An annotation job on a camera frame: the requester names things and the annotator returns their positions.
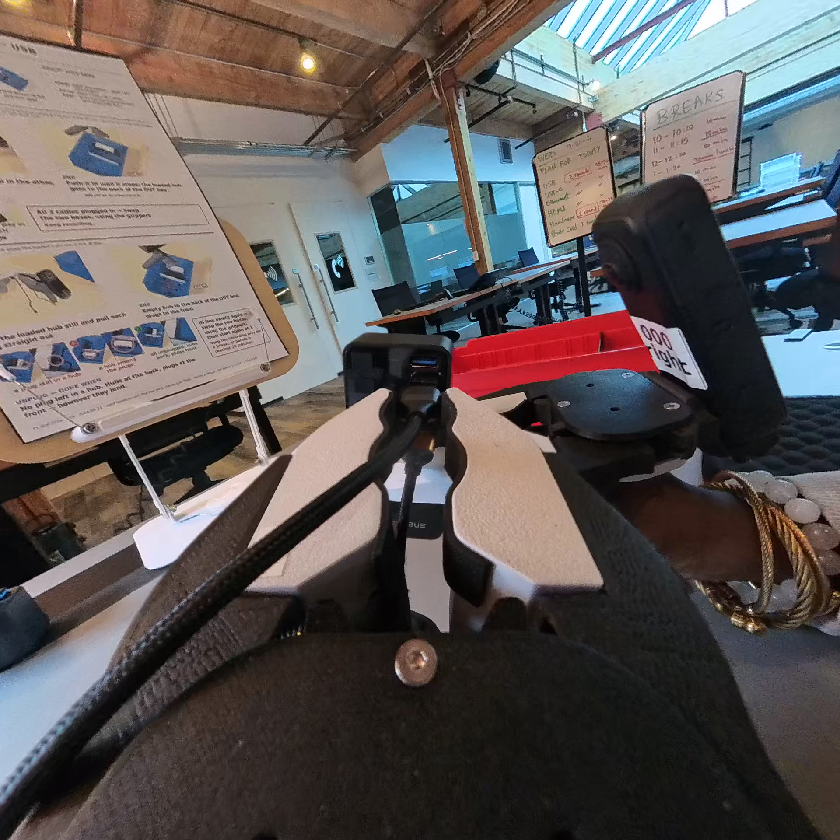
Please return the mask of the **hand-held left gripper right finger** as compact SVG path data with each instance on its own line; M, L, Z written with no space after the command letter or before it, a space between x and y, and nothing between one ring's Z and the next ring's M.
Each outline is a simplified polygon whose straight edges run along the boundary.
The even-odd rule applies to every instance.
M454 387L442 421L450 605L601 591L602 573L536 437Z

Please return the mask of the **red plastic bin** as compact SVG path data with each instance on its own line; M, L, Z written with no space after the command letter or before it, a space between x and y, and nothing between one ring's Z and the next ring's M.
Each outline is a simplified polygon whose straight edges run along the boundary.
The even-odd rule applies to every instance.
M472 339L454 351L452 386L473 397L575 373L656 370L625 311Z

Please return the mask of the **black usb hub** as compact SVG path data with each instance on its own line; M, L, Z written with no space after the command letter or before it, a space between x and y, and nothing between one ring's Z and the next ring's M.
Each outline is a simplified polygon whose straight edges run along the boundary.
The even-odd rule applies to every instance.
M417 479L433 460L438 445L440 397L452 382L455 344L446 333L363 333L343 351L344 405L350 408L379 391L392 392L390 418L401 432L415 413L423 424L402 458L404 479L398 512L393 520L395 539L405 547L411 531L411 507Z

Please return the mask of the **person's right hand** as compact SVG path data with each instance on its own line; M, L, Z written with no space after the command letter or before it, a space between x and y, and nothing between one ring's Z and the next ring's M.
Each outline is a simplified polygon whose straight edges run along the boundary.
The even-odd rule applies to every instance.
M762 543L747 501L666 474L620 484L611 502L682 576L760 583Z

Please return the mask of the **long wooden office desk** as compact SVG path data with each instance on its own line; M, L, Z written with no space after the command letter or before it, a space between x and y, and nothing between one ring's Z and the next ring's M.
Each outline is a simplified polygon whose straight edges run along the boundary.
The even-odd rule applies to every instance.
M800 180L712 207L730 249L766 245L830 230L837 210L822 195L823 179Z
M571 267L572 258L565 257L554 261L537 264L535 266L517 269L510 275L504 276L498 282L487 288L467 292L460 297L443 299L423 304L419 307L400 310L399 312L367 322L365 327L384 328L390 333L416 333L417 329L407 326L415 321L435 325L444 324L452 319L448 314L455 311L453 318L462 318L471 312L479 315L478 323L482 335L495 335L506 327L501 324L497 316L497 305L509 292L513 297L524 299L533 294L536 314L535 323L538 326L553 323L551 299L545 287L560 279L560 272Z

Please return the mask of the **black office chair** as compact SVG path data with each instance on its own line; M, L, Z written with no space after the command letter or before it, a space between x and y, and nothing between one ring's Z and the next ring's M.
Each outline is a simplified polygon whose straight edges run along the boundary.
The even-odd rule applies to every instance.
M192 482L194 493L213 487L207 468L231 455L244 441L244 433L227 423L210 427L178 444L140 460L154 491L161 494L181 480Z
M414 289L405 281L372 289L372 295L384 319L421 306Z

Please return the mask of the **white poster stand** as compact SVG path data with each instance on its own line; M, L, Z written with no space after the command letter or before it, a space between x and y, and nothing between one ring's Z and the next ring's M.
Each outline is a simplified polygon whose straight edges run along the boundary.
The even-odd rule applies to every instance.
M146 569L159 570L177 560L224 513L233 510L233 505L255 487L258 479L265 477L277 459L279 440L259 399L258 387L251 386L237 396L255 445L255 462L236 476L217 480L209 489L194 493L192 482L186 479L158 494L140 460L210 428L198 423L197 414L221 408L221 402L157 423L145 431L119 436L125 458L158 511L157 517L140 526L133 536Z

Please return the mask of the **whiteboard with day plan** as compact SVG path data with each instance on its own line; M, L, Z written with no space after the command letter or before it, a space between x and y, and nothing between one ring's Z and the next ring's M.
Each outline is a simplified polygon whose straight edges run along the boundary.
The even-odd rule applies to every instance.
M573 242L575 295L585 317L592 314L585 237L599 213L616 198L609 129L577 133L532 157L547 246Z

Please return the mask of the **whiteboard with break times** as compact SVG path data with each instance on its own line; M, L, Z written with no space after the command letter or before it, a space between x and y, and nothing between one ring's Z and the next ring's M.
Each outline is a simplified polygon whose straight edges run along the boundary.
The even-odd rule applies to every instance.
M640 122L643 185L685 174L712 204L734 196L745 79L735 70L646 106Z

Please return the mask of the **black mesh pad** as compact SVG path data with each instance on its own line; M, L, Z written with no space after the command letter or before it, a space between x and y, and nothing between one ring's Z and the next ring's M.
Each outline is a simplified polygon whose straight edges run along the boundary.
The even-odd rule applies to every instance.
M839 397L785 397L786 420L770 452L753 469L774 476L798 476L839 470Z

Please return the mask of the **white door with phone sign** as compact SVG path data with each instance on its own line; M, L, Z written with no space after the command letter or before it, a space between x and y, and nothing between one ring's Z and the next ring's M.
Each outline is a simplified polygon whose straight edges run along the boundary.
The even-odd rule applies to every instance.
M346 345L365 332L365 324L373 319L373 298L350 216L342 202L292 202L289 208L329 330L343 354Z

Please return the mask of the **dark grey pouch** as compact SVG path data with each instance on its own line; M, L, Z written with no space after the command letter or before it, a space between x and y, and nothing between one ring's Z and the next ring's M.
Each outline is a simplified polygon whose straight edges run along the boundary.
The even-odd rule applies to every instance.
M20 586L1 590L1 671L33 654L49 631L49 617Z

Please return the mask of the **printed instruction poster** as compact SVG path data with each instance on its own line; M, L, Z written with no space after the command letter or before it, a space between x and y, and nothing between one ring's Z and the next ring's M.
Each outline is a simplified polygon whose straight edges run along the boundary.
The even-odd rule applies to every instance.
M287 355L119 59L2 36L2 414L25 444Z

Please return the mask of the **wooden support post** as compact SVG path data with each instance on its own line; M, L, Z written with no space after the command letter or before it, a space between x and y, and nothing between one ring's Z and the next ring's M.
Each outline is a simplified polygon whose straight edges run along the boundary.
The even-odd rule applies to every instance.
M465 90L452 70L443 72L439 80L443 91L442 111L465 214L465 230L477 269L486 274L493 269L493 260L469 137Z

